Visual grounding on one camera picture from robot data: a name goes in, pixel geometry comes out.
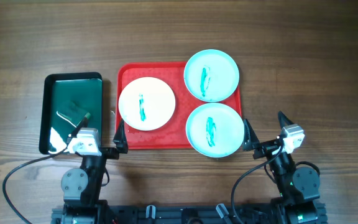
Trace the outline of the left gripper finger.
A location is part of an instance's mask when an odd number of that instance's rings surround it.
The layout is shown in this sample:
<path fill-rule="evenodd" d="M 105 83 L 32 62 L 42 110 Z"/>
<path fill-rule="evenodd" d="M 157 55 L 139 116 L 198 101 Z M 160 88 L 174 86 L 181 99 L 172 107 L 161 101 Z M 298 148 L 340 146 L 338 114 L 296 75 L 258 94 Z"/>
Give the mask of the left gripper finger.
<path fill-rule="evenodd" d="M 129 146 L 127 143 L 126 132 L 125 132 L 125 122 L 124 120 L 120 120 L 119 126 L 116 129 L 113 143 L 116 145 L 116 149 L 119 153 L 127 154 L 129 150 Z"/>
<path fill-rule="evenodd" d="M 91 117 L 91 114 L 86 113 L 84 118 L 80 121 L 80 123 L 76 126 L 76 128 L 70 133 L 70 136 L 76 137 L 76 135 L 78 134 L 78 132 L 80 131 L 81 128 L 87 128 L 90 117 Z"/>

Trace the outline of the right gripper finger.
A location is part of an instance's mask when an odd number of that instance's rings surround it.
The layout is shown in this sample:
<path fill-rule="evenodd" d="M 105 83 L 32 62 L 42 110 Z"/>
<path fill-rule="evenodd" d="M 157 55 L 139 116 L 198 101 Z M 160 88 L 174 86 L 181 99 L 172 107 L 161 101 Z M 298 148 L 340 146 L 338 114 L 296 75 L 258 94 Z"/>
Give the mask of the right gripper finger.
<path fill-rule="evenodd" d="M 281 128 L 294 124 L 282 111 L 278 112 L 278 121 Z"/>
<path fill-rule="evenodd" d="M 260 141 L 256 136 L 251 124 L 249 123 L 248 119 L 244 120 L 244 140 L 242 144 L 242 149 L 244 151 L 251 151 L 254 150 Z"/>

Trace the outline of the green yellow sponge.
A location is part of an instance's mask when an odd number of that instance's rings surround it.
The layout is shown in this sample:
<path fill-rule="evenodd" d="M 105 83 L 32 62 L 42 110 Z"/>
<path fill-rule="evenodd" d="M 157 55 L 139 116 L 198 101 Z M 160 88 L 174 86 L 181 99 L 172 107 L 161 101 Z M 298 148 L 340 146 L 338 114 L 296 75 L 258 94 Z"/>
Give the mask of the green yellow sponge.
<path fill-rule="evenodd" d="M 80 108 L 72 101 L 65 101 L 62 103 L 58 107 L 56 114 L 75 128 L 82 122 L 84 118 L 90 119 L 91 117 L 90 112 Z"/>

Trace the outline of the light blue plate bottom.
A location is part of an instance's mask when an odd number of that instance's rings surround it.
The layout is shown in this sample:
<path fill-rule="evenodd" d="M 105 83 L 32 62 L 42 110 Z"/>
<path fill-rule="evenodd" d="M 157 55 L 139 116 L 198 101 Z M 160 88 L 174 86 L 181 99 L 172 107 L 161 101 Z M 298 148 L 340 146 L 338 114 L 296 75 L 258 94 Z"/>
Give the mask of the light blue plate bottom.
<path fill-rule="evenodd" d="M 244 140 L 244 123 L 234 109 L 222 103 L 207 103 L 193 110 L 185 125 L 191 146 L 208 157 L 226 157 Z"/>

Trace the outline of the light blue plate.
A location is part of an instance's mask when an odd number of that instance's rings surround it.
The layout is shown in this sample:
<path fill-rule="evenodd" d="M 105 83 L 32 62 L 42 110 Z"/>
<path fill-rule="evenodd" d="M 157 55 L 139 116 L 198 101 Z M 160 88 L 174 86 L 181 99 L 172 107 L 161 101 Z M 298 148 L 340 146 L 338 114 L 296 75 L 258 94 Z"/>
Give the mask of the light blue plate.
<path fill-rule="evenodd" d="M 239 68 L 227 53 L 206 49 L 187 61 L 183 79 L 188 91 L 197 99 L 215 103 L 229 98 L 239 84 Z"/>
<path fill-rule="evenodd" d="M 244 140 L 244 123 L 234 109 L 222 103 L 207 103 L 193 110 L 185 125 L 191 146 L 208 157 L 226 157 Z"/>

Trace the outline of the white plate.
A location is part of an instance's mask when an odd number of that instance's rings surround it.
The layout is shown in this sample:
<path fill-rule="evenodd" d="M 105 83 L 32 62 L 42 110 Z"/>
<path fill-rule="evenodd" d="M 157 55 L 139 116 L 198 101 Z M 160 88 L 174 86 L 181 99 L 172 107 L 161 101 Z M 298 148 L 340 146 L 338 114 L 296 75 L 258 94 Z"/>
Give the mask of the white plate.
<path fill-rule="evenodd" d="M 176 99 L 164 81 L 142 77 L 131 81 L 119 96 L 122 119 L 132 128 L 152 131 L 165 125 L 173 116 Z"/>

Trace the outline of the light blue plate top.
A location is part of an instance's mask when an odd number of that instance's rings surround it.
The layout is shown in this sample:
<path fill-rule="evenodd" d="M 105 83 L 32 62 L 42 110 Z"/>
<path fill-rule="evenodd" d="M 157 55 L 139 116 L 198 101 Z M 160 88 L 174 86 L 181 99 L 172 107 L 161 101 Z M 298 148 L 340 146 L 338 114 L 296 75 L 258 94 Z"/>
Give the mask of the light blue plate top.
<path fill-rule="evenodd" d="M 239 84 L 239 68 L 227 53 L 206 49 L 187 61 L 183 79 L 188 91 L 197 99 L 215 103 L 229 98 Z"/>

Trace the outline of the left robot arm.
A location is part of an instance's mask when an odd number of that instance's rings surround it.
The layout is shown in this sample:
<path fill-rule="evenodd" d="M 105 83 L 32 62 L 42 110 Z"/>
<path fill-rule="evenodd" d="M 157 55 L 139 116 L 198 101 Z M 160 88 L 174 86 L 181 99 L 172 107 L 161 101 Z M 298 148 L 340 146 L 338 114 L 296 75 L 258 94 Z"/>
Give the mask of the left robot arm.
<path fill-rule="evenodd" d="M 99 195 L 104 186 L 103 177 L 108 174 L 106 161 L 118 160 L 120 154 L 128 153 L 123 120 L 119 122 L 113 142 L 114 147 L 100 146 L 98 130 L 88 127 L 86 116 L 69 134 L 69 152 L 79 155 L 82 162 L 79 168 L 70 169 L 62 177 L 65 204 L 61 214 L 54 213 L 52 223 L 116 223 L 116 215 Z"/>

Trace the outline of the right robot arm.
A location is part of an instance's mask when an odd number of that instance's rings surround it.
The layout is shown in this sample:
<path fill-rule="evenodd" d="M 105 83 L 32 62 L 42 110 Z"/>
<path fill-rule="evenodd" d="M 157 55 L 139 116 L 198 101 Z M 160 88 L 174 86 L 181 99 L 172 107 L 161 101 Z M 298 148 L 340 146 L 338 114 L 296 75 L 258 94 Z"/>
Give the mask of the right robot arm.
<path fill-rule="evenodd" d="M 253 151 L 254 159 L 266 162 L 248 170 L 232 188 L 231 208 L 239 223 L 326 223 L 325 204 L 319 203 L 320 171 L 307 161 L 294 162 L 291 153 L 300 147 L 304 130 L 278 112 L 280 134 L 273 140 L 260 142 L 247 119 L 244 120 L 242 148 Z M 239 182 L 251 172 L 263 167 L 276 184 L 280 196 L 269 203 L 252 203 L 234 206 L 234 193 Z"/>

